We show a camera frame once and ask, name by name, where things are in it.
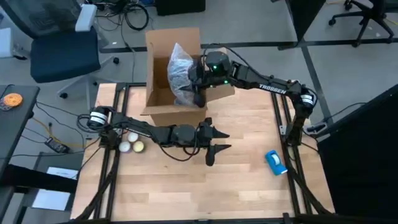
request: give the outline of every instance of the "wooden tabletop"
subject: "wooden tabletop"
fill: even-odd
[[[100,85],[96,104],[111,106],[115,86]],[[140,116],[145,88],[131,88],[129,94],[127,115],[152,123],[149,116]],[[264,158],[272,149],[282,156],[271,94],[236,89],[234,96],[210,102],[207,117],[213,118],[218,130],[231,135],[213,141],[232,145],[216,155],[213,167],[206,166],[204,150],[190,161],[178,162],[144,137],[144,153],[121,154],[113,221],[275,218],[284,212],[294,215],[287,176],[275,176]],[[310,138],[303,138],[303,142],[316,147]],[[83,161],[97,148],[93,145],[87,149]],[[181,149],[166,150],[175,157],[187,156]],[[333,212],[319,155],[305,146],[300,146],[299,151],[308,187]],[[79,216],[96,193],[102,160],[103,150],[82,170],[71,218]]]

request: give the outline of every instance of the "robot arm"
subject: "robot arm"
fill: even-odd
[[[112,112],[112,122],[108,124],[109,113]],[[205,148],[206,164],[212,166],[215,162],[217,152],[231,147],[231,145],[211,145],[213,138],[228,138],[229,135],[211,127],[211,118],[199,123],[197,128],[191,125],[182,124],[179,126],[155,127],[147,122],[124,116],[116,112],[112,107],[99,106],[95,108],[87,122],[87,126],[94,131],[98,131],[105,138],[110,138],[114,129],[126,129],[141,136],[151,138],[161,147],[193,147],[194,149]]]
[[[291,124],[287,126],[285,141],[292,145],[301,144],[302,128],[304,121],[312,114],[314,95],[305,85],[298,81],[281,80],[273,75],[260,75],[255,69],[238,62],[230,62],[223,52],[210,52],[205,60],[208,71],[198,62],[196,67],[188,71],[192,85],[186,90],[195,93],[194,101],[199,107],[205,105],[205,97],[202,90],[219,85],[230,84],[237,88],[250,90],[257,88],[270,91],[280,95],[285,95],[292,100],[295,116]]]

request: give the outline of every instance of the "black desk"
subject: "black desk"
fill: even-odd
[[[0,95],[6,87],[7,85],[0,86]],[[24,99],[17,108],[10,111],[0,110],[0,157],[7,157],[7,159],[0,159],[0,176],[11,159],[9,157],[17,146],[27,120],[32,116],[32,109],[39,91],[40,89],[36,86],[9,86],[4,93],[4,96],[8,93],[18,93]],[[0,217],[4,216],[13,193],[13,187],[0,187]]]

